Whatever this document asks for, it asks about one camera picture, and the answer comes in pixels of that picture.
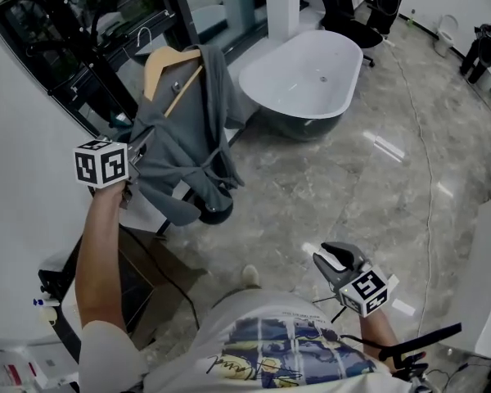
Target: person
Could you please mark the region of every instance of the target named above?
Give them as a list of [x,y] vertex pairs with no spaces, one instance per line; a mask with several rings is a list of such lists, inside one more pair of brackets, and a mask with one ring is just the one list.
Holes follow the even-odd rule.
[[475,28],[476,40],[462,62],[460,73],[466,75],[478,58],[478,63],[469,76],[469,83],[476,83],[480,76],[491,66],[491,25],[483,24]]
[[[75,291],[83,326],[79,357],[82,393],[257,392],[402,393],[379,350],[357,351],[339,341],[327,316],[287,292],[260,289],[247,265],[242,288],[205,317],[189,351],[149,373],[125,331],[119,280],[119,204],[124,183],[97,190],[83,231]],[[362,337],[379,345],[397,339],[384,313],[360,319]]]

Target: window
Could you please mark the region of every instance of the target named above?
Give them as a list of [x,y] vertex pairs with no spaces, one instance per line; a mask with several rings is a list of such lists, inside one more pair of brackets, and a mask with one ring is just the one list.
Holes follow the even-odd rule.
[[264,24],[266,0],[187,0],[201,43],[224,51],[240,37]]
[[17,0],[0,10],[0,34],[84,128],[115,138],[137,113],[146,54],[202,42],[230,62],[267,34],[267,10],[265,0]]

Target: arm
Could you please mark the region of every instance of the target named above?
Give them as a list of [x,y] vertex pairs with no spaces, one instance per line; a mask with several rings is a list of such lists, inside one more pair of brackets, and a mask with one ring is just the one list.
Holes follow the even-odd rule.
[[[367,341],[373,341],[383,346],[395,346],[399,343],[382,310],[377,310],[366,318],[361,317],[360,330],[362,332],[362,339]],[[364,345],[363,351],[370,357],[378,359],[378,354],[381,350]],[[390,368],[392,373],[396,372],[393,359],[387,359],[384,364]]]
[[97,190],[89,208],[75,280],[82,327],[99,320],[125,331],[118,266],[119,205],[124,185]]

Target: white bathtub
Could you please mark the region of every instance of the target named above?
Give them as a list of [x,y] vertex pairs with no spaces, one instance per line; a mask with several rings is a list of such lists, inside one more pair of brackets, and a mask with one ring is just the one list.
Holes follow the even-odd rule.
[[362,59],[345,36],[312,30],[248,65],[240,85],[280,131],[309,140],[329,132],[348,109]]

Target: marble floor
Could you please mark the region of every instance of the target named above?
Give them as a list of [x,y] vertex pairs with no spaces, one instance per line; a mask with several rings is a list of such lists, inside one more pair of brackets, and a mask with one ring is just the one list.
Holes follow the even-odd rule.
[[[311,254],[321,242],[340,241],[358,245],[400,280],[394,297],[416,310],[410,317],[385,307],[400,340],[439,327],[470,252],[477,209],[491,198],[491,111],[459,75],[458,58],[438,56],[428,34],[397,20],[390,41],[395,47],[381,44],[372,53],[373,69],[362,67],[350,108],[324,139],[292,142],[255,116],[232,147],[245,180],[233,193],[232,217],[218,227],[194,223],[166,233],[179,259],[209,272],[190,291],[202,319],[248,263],[265,287],[308,300],[331,296]],[[330,316],[340,309],[335,300],[318,306]],[[354,313],[335,326],[359,335]],[[194,335],[184,304],[157,332],[156,362],[181,354]],[[487,364],[442,346],[429,348],[427,361],[449,373],[465,362]],[[448,391],[479,391],[487,371],[469,367]],[[431,377],[441,387],[446,381]]]

